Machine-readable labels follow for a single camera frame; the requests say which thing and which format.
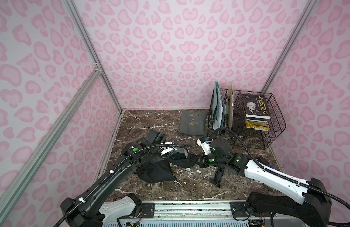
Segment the grey hair dryer pouch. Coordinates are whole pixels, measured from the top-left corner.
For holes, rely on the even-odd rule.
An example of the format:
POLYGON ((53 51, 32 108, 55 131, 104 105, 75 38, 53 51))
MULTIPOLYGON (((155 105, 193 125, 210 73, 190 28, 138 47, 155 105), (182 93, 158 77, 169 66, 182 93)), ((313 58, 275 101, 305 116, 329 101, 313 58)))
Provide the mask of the grey hair dryer pouch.
POLYGON ((179 132, 182 134, 201 136, 205 133, 207 113, 183 111, 181 113, 179 132))

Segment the dark green hair dryer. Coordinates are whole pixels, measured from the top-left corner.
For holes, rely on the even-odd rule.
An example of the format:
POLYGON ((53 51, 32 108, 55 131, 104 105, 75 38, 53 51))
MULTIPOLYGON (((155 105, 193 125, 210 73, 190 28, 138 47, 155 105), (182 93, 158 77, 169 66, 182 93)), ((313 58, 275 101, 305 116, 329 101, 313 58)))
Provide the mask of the dark green hair dryer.
POLYGON ((221 185, 221 181, 222 181, 222 177, 224 176, 224 170, 223 168, 221 168, 220 166, 217 168, 215 176, 213 179, 210 180, 210 182, 212 184, 214 184, 217 188, 220 188, 221 185))

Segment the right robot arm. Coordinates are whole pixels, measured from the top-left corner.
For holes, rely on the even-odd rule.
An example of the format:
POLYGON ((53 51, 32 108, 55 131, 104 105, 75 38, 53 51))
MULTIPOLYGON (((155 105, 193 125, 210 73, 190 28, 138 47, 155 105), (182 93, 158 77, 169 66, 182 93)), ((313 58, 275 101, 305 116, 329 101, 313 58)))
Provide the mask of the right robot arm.
POLYGON ((350 227, 350 222, 336 223, 330 221, 332 201, 336 201, 350 210, 345 200, 326 191, 323 183, 315 178, 307 181, 277 171, 256 160, 246 149, 247 154, 233 153, 225 140, 204 136, 197 140, 204 154, 199 157, 199 166, 217 167, 213 184, 220 187, 224 171, 228 170, 236 176, 255 180, 283 196, 264 195, 252 192, 245 204, 244 212, 249 216, 270 213, 271 223, 276 214, 288 215, 300 219, 309 227, 350 227))

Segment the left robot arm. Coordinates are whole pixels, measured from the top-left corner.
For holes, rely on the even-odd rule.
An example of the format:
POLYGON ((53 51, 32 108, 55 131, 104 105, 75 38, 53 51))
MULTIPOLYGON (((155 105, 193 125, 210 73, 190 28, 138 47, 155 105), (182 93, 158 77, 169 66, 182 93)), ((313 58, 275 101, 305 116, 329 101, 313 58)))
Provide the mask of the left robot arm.
POLYGON ((196 164, 196 156, 188 151, 189 145, 165 139, 163 133, 151 129, 145 137, 127 144, 116 163, 89 189, 61 203, 63 217, 55 226, 66 222, 70 227, 102 227, 123 216, 140 216, 142 201, 133 193, 107 206, 104 203, 133 173, 148 183, 175 181, 170 164, 183 168, 196 164))

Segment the black pouch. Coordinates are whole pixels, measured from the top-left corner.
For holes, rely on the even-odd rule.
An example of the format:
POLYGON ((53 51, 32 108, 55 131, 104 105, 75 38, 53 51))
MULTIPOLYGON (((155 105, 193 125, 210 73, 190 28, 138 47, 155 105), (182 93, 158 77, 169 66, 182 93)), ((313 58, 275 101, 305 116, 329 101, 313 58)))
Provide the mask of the black pouch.
POLYGON ((165 160, 155 163, 148 162, 142 165, 136 170, 136 175, 147 183, 161 183, 177 180, 172 174, 169 163, 165 160))
POLYGON ((191 168, 195 165, 199 165, 199 157, 194 154, 183 154, 183 153, 175 153, 170 158, 167 159, 167 161, 171 164, 174 164, 176 166, 182 167, 182 168, 191 168))

